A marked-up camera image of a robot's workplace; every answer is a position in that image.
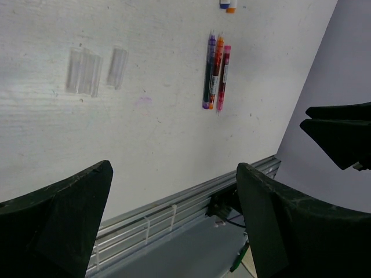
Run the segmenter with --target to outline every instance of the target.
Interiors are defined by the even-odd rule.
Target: marker cap
[[[231,0],[230,6],[227,9],[227,13],[235,13],[237,8],[237,0]]]

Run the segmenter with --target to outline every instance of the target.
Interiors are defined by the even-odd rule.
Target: marker
[[[223,45],[224,45],[223,37],[219,36],[216,42],[214,71],[213,71],[213,76],[211,77],[209,109],[214,108],[214,100],[215,100],[216,90],[218,86],[221,57],[223,56]]]
[[[231,0],[220,0],[220,8],[226,10],[228,9],[230,3]]]
[[[205,72],[205,85],[203,87],[203,99],[202,107],[209,109],[209,90],[210,90],[210,79],[213,71],[214,57],[215,57],[215,35],[210,34],[208,43],[208,54],[206,56],[206,72]]]
[[[231,0],[231,3],[227,8],[227,13],[235,13],[236,8],[237,8],[237,0]]]
[[[225,85],[227,84],[228,66],[230,64],[230,53],[231,53],[231,46],[226,45],[224,47],[223,65],[221,67],[221,74],[220,74],[221,80],[219,84],[218,102],[216,104],[216,110],[218,113],[223,109]]]

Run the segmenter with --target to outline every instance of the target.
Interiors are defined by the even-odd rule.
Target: pink marker
[[[223,109],[225,84],[227,83],[228,66],[230,64],[230,53],[231,53],[231,46],[226,45],[224,47],[223,64],[221,66],[221,75],[220,75],[221,80],[219,83],[218,102],[216,104],[216,110],[218,113]]]

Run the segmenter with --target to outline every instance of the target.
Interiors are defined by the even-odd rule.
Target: white wooden surface
[[[218,2],[0,0],[0,202],[108,159],[107,219],[276,153],[337,1]],[[220,116],[201,109],[211,29],[232,46]],[[98,98],[64,91],[80,45],[103,58]]]

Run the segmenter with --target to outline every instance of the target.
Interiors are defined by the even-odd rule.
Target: purple ink mark
[[[135,103],[134,105],[136,107],[140,107],[140,106],[146,106],[146,105],[151,105],[152,104],[152,99],[150,97],[140,97]]]

